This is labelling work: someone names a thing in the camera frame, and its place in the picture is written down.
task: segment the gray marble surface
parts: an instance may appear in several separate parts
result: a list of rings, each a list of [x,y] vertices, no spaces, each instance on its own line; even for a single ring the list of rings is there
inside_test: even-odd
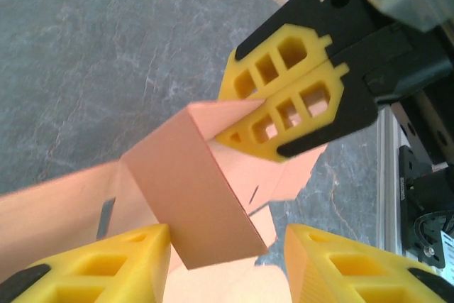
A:
[[[229,52],[272,0],[0,0],[0,193],[112,160],[190,101],[214,99]],[[375,243],[374,127],[328,146],[279,240],[303,222]]]

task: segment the gray floor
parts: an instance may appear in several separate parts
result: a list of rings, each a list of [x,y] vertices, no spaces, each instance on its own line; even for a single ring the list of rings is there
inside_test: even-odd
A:
[[[216,98],[229,52],[272,0],[0,0],[0,193],[117,158],[176,111]],[[375,127],[331,143],[282,236],[304,222],[375,244]]]

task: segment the screw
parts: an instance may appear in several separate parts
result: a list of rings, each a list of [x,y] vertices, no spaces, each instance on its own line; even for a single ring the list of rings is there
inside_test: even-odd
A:
[[[427,257],[432,257],[433,255],[435,255],[435,250],[432,248],[432,247],[425,247],[424,248],[424,254],[427,256]]]

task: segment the bolt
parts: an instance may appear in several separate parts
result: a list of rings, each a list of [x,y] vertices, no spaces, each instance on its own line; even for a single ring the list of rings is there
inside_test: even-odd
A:
[[[432,247],[425,247],[424,248],[424,254],[427,256],[427,257],[432,257],[433,255],[435,255],[435,250],[432,248]]]

